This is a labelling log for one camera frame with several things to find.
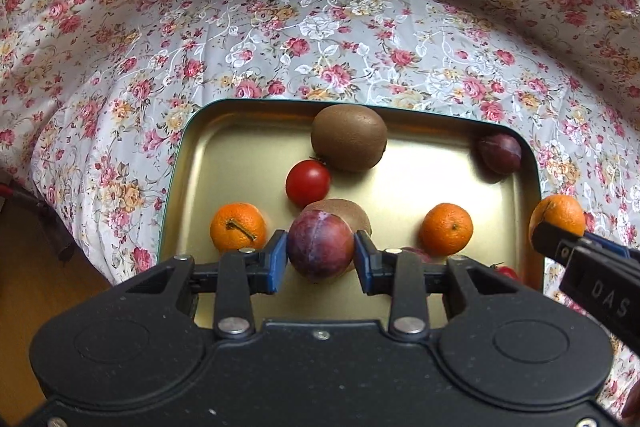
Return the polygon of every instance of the red tomato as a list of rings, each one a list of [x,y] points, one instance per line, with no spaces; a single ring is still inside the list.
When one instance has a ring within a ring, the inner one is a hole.
[[[309,203],[322,200],[329,192],[329,169],[316,160],[304,160],[289,171],[285,190],[287,197],[304,208]]]
[[[516,270],[514,270],[513,268],[509,268],[508,266],[504,266],[504,265],[500,266],[498,264],[494,264],[494,265],[492,265],[492,267],[498,273],[501,273],[502,275],[504,275],[505,277],[508,277],[509,279],[513,279],[513,280],[516,280],[516,281],[520,280],[520,277],[518,277],[518,274],[516,273]]]

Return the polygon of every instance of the gold tray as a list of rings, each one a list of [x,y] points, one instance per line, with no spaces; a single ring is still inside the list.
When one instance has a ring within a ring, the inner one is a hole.
[[[289,229],[298,210],[287,200],[289,169],[313,156],[311,122],[328,104],[294,100],[222,100],[202,108],[184,132],[164,214],[160,259],[193,255],[210,263],[220,254],[209,221],[223,204],[257,206],[269,232]],[[503,180],[488,178],[472,155],[478,137],[505,128],[489,123],[373,107],[389,131],[380,163],[365,174],[332,171],[327,198],[359,204],[380,248],[418,247],[424,214],[447,201],[465,208],[474,235],[461,252],[484,264],[505,263],[529,286],[542,286],[543,257],[527,240],[529,216],[540,201],[538,168],[522,145],[522,169]],[[201,295],[196,323],[210,327],[213,295]],[[368,297],[357,274],[312,284],[287,266],[282,289],[252,297],[256,325],[274,319],[380,319],[386,326],[390,298]],[[431,324],[446,324],[441,297],[429,297]]]

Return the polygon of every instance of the tray rim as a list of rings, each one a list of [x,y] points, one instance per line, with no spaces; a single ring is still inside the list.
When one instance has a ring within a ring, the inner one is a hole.
[[[191,118],[188,120],[187,124],[184,126],[183,130],[182,130],[182,136],[180,137],[180,143],[178,144],[178,150],[175,154],[175,160],[174,160],[174,166],[172,168],[172,172],[171,172],[171,179],[169,181],[169,187],[167,188],[167,197],[165,199],[164,202],[164,210],[162,211],[162,225],[160,227],[160,240],[158,242],[158,263],[161,263],[162,260],[160,259],[160,254],[162,252],[163,247],[164,247],[164,243],[166,241],[166,229],[165,229],[165,222],[166,222],[166,214],[168,211],[168,205],[166,204],[167,201],[169,200],[169,197],[171,195],[171,191],[172,188],[174,188],[174,184],[176,182],[175,180],[175,165],[177,164],[178,158],[180,157],[180,152],[183,150],[183,145],[184,145],[184,136],[187,134],[187,132],[189,131],[189,129],[191,127],[193,127],[195,125],[195,123],[198,120],[198,117],[202,117],[202,113],[204,110],[211,108],[213,105],[229,105],[230,107],[233,107],[234,105],[237,105],[238,103],[241,103],[243,105],[255,105],[255,106],[259,106],[259,105],[264,105],[266,103],[269,102],[278,102],[282,105],[302,105],[304,104],[309,104],[312,103],[314,105],[316,105],[316,107],[319,107],[318,111],[322,110],[325,107],[329,107],[330,105],[337,105],[337,104],[346,104],[346,105],[361,105],[364,107],[369,107],[370,109],[374,110],[377,112],[377,110],[383,110],[383,112],[392,112],[395,114],[408,114],[408,113],[412,113],[417,115],[423,114],[423,115],[429,115],[431,117],[436,117],[436,118],[442,118],[442,119],[446,119],[449,121],[460,121],[463,120],[465,122],[470,122],[473,124],[477,124],[478,126],[482,126],[485,128],[492,128],[494,129],[495,133],[498,132],[503,132],[505,134],[509,134],[510,136],[513,136],[516,140],[518,140],[518,143],[520,144],[520,147],[522,149],[522,153],[523,156],[529,155],[530,159],[532,159],[532,165],[536,174],[536,178],[537,178],[537,182],[536,182],[536,195],[537,198],[539,200],[542,200],[542,190],[540,187],[540,167],[538,165],[538,160],[536,159],[536,156],[533,152],[533,149],[531,148],[531,146],[529,145],[529,143],[519,134],[517,133],[517,131],[513,130],[510,127],[507,127],[503,124],[500,123],[494,123],[494,122],[489,122],[489,121],[484,121],[484,120],[475,120],[474,118],[465,118],[463,116],[453,116],[451,114],[441,114],[441,113],[437,113],[437,112],[433,112],[433,111],[424,111],[424,110],[416,110],[416,109],[404,109],[401,107],[388,107],[388,106],[383,106],[383,105],[368,105],[368,104],[363,104],[363,103],[354,103],[354,102],[320,102],[317,100],[298,100],[295,98],[284,98],[284,99],[264,99],[264,98],[221,98],[219,100],[212,100],[211,102],[207,103],[206,105],[203,105],[201,108],[199,108],[194,114],[191,115]],[[232,113],[232,112],[237,112],[237,111],[233,111],[233,110],[228,110],[227,113]],[[539,288],[540,291],[542,291],[542,285],[544,284],[544,263],[542,263],[542,277],[541,277],[541,286]]]

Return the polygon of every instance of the floral fabric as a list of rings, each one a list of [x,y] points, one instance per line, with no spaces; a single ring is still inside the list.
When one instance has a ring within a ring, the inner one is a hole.
[[[112,282],[155,264],[182,130],[220,98],[391,105],[522,134],[592,232],[640,224],[638,0],[0,0],[0,166]],[[545,291],[558,292],[549,264]],[[638,363],[613,341],[602,403]]]

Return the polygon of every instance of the tangerine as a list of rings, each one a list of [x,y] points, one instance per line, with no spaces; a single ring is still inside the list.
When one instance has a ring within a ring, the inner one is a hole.
[[[258,250],[267,242],[267,225],[251,203],[229,203],[211,219],[209,234],[220,253],[244,247]]]
[[[566,194],[551,194],[537,204],[529,220],[530,241],[540,221],[546,221],[575,235],[582,235],[586,228],[580,203]]]
[[[469,213],[453,203],[439,203],[422,221],[420,239],[430,255],[453,255],[466,247],[474,233]]]

